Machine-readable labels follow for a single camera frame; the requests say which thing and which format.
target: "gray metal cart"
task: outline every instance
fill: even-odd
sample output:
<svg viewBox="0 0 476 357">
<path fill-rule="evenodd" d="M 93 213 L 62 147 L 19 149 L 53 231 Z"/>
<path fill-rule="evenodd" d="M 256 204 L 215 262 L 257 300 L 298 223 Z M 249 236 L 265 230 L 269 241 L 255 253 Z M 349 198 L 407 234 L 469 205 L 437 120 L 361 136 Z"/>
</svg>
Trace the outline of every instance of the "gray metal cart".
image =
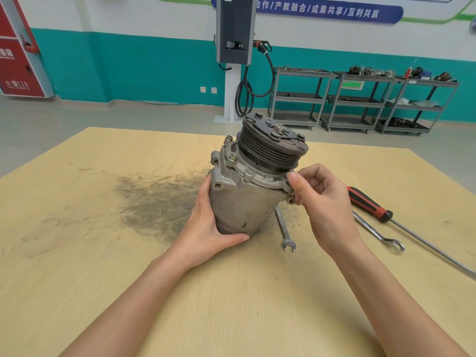
<svg viewBox="0 0 476 357">
<path fill-rule="evenodd" d="M 308 126 L 311 130 L 313 130 L 314 126 L 318 124 L 318 121 L 321 118 L 322 110 L 324 109 L 324 102 L 326 100 L 327 93 L 329 92 L 330 80 L 335 78 L 336 75 L 329 71 L 320 69 L 302 69 L 286 66 L 275 67 L 274 71 L 276 73 L 276 83 L 274 85 L 273 92 L 269 95 L 268 116 L 271 119 L 275 119 L 284 125 Z M 318 87 L 316 88 L 316 91 L 313 94 L 278 91 L 277 86 L 279 84 L 280 76 L 318 77 Z M 324 95 L 321 96 L 319 95 L 319 91 L 321 89 L 322 80 L 325 78 L 328 78 L 329 82 L 327 83 Z M 287 101 L 292 103 L 309 103 L 312 104 L 311 112 L 309 113 L 309 115 L 289 112 L 276 112 L 275 105 L 277 101 Z M 317 119 L 315 119 L 313 116 L 316 104 L 320 105 Z"/>
<path fill-rule="evenodd" d="M 395 103 L 390 103 L 387 101 L 385 103 L 386 107 L 391 107 L 392 110 L 390 111 L 390 115 L 386 119 L 380 119 L 376 125 L 376 129 L 379 130 L 382 134 L 386 131 L 400 131 L 400 132 L 405 132 L 405 133 L 416 133 L 420 135 L 421 133 L 429 133 L 430 130 L 433 128 L 433 125 L 437 122 L 437 120 L 440 118 L 441 113 L 444 112 L 446 107 L 448 106 L 450 100 L 453 98 L 453 95 L 455 95 L 456 90 L 458 89 L 460 83 L 456 82 L 447 82 L 447 81 L 435 81 L 435 80 L 421 80 L 421 79 L 413 79 L 413 78 L 407 78 L 404 79 L 403 77 L 397 77 L 398 84 L 401 84 L 400 91 L 398 93 L 398 96 L 395 99 Z M 437 88 L 454 88 L 453 92 L 449 96 L 448 100 L 446 101 L 444 106 L 433 106 L 433 107 L 422 107 L 422 106 L 417 106 L 417 105 L 412 105 L 415 100 L 409 100 L 408 104 L 405 105 L 399 105 L 398 101 L 401 99 L 403 96 L 403 93 L 405 89 L 407 88 L 408 85 L 421 85 L 421 86 L 430 86 L 432 87 L 428 96 L 426 97 L 426 100 L 430 100 L 433 94 L 435 93 Z M 395 110 L 397 109 L 402 109 L 402 110 L 417 110 L 418 113 L 416 114 L 416 117 L 413 119 L 413 121 L 410 123 L 408 126 L 395 126 L 392 123 L 392 116 L 395 113 Z M 420 116 L 422 112 L 424 111 L 433 111 L 437 112 L 437 117 L 433 121 L 430 127 L 426 127 L 424 125 L 421 125 L 418 123 L 418 119 L 420 119 Z"/>
<path fill-rule="evenodd" d="M 351 75 L 345 71 L 333 71 L 333 73 L 337 74 L 337 79 L 339 80 L 339 87 L 337 88 L 336 95 L 327 96 L 327 101 L 332 104 L 332 111 L 328 116 L 322 116 L 322 125 L 327 128 L 327 131 L 330 131 L 331 128 L 335 127 L 343 129 L 360 129 L 367 134 L 368 131 L 372 130 L 377 124 L 380 114 L 382 113 L 382 110 L 384 108 L 385 102 L 387 101 L 387 98 L 392 91 L 393 85 L 396 83 L 396 78 Z M 374 88 L 370 93 L 370 96 L 340 96 L 342 84 L 344 83 L 344 81 L 350 80 L 375 83 Z M 379 83 L 386 83 L 387 87 L 385 88 L 382 98 L 380 100 L 377 100 L 374 98 L 374 96 Z M 365 110 L 362 116 L 358 119 L 354 115 L 335 114 L 337 105 L 364 107 Z M 370 122 L 365 120 L 369 108 L 375 109 L 374 115 Z"/>
</svg>

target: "compressor housing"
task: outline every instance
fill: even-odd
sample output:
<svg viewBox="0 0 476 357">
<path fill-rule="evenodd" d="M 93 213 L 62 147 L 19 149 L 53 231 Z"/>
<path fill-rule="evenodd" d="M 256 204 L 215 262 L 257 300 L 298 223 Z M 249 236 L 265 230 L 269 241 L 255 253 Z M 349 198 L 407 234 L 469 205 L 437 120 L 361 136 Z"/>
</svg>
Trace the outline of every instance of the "compressor housing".
<svg viewBox="0 0 476 357">
<path fill-rule="evenodd" d="M 222 234 L 254 235 L 279 202 L 293 204 L 286 173 L 308 147 L 302 134 L 258 113 L 243 119 L 236 140 L 228 135 L 211 153 L 210 201 Z"/>
</svg>

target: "blue banner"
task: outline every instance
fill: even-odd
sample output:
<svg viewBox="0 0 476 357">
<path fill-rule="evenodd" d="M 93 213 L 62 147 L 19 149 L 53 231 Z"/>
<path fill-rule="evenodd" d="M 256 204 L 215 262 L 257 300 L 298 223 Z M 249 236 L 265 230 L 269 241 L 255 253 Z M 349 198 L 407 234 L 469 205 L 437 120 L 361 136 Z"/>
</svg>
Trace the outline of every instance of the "blue banner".
<svg viewBox="0 0 476 357">
<path fill-rule="evenodd" d="M 217 7 L 217 0 L 211 0 L 211 2 L 214 7 Z M 396 24 L 403 16 L 401 6 L 333 0 L 258 0 L 256 9 L 257 12 L 266 14 L 322 17 L 381 24 Z"/>
</svg>

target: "left hand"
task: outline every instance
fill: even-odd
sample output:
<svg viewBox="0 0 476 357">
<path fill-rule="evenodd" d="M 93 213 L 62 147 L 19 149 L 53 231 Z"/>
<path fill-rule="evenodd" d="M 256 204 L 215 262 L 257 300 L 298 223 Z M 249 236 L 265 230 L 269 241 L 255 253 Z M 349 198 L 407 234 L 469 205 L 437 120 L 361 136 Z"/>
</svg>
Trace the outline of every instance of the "left hand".
<svg viewBox="0 0 476 357">
<path fill-rule="evenodd" d="M 208 196 L 210 185 L 211 175 L 208 174 L 200 186 L 190 218 L 165 253 L 179 258 L 187 269 L 202 264 L 223 249 L 249 239 L 244 233 L 226 235 L 218 232 Z"/>
</svg>

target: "gray floor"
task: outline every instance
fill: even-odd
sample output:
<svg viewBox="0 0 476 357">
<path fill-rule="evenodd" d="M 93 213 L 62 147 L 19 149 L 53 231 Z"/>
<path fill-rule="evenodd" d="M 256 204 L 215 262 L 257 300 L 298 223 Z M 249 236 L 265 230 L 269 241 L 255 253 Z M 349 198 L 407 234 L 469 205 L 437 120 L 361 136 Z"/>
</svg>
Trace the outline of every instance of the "gray floor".
<svg viewBox="0 0 476 357">
<path fill-rule="evenodd" d="M 222 109 L 118 103 L 17 100 L 0 97 L 0 177 L 36 158 L 88 126 L 235 135 L 239 124 L 214 123 Z M 414 136 L 302 129 L 309 141 L 408 148 L 466 189 L 476 193 L 476 124 L 437 123 L 430 134 Z"/>
</svg>

